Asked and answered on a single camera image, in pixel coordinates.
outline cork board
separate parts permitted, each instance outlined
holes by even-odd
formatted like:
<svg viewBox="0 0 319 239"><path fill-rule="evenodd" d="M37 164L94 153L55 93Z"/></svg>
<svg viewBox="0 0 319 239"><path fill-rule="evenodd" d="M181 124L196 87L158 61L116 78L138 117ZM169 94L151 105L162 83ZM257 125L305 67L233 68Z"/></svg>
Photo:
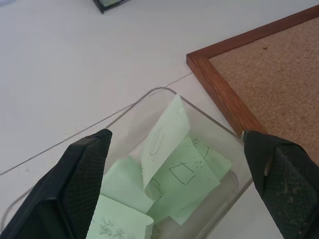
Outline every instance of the cork board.
<svg viewBox="0 0 319 239"><path fill-rule="evenodd" d="M319 17L209 61L267 132L319 152Z"/></svg>

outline green paper slip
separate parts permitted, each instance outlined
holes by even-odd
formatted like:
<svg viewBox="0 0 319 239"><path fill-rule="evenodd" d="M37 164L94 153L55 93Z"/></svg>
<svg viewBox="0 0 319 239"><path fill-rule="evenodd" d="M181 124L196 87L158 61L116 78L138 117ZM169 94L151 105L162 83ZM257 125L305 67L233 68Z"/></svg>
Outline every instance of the green paper slip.
<svg viewBox="0 0 319 239"><path fill-rule="evenodd" d="M231 168L231 162L216 150L208 147L205 142L194 137L192 140L196 150L199 154L205 158L205 161L209 165L210 169L214 172L218 180L221 180ZM176 213L170 215L170 217L178 224L182 225L195 211L195 209L204 201L207 195L197 199L184 208L180 209Z"/></svg>
<svg viewBox="0 0 319 239"><path fill-rule="evenodd" d="M153 219L99 196L86 239L151 239Z"/></svg>
<svg viewBox="0 0 319 239"><path fill-rule="evenodd" d="M220 182L187 137L154 175L152 184L162 193L147 213L157 223L207 195Z"/></svg>
<svg viewBox="0 0 319 239"><path fill-rule="evenodd" d="M141 162L145 193L152 199L159 194L148 187L152 177L190 131L182 100L176 95L144 141Z"/></svg>
<svg viewBox="0 0 319 239"><path fill-rule="evenodd" d="M103 177L101 194L141 213L154 203L143 190L142 168L131 157L112 165Z"/></svg>

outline white table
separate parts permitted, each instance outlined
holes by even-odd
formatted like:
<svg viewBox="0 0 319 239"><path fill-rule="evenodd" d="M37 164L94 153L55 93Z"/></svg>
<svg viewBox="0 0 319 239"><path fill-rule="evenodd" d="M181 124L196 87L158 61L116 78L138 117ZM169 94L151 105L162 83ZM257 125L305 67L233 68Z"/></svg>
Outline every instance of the white table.
<svg viewBox="0 0 319 239"><path fill-rule="evenodd" d="M151 88L177 81L170 87L229 127L195 77L188 75L186 53L318 3L131 0L104 15L91 0L17 0L1 7L0 216L69 144L106 126L112 117L83 129ZM262 210L261 222L269 220ZM248 228L256 225L242 217L225 217L224 229L216 228L218 238L229 235L233 220L247 222L240 228L247 228L250 235ZM273 224L268 226L269 233L278 233Z"/></svg>

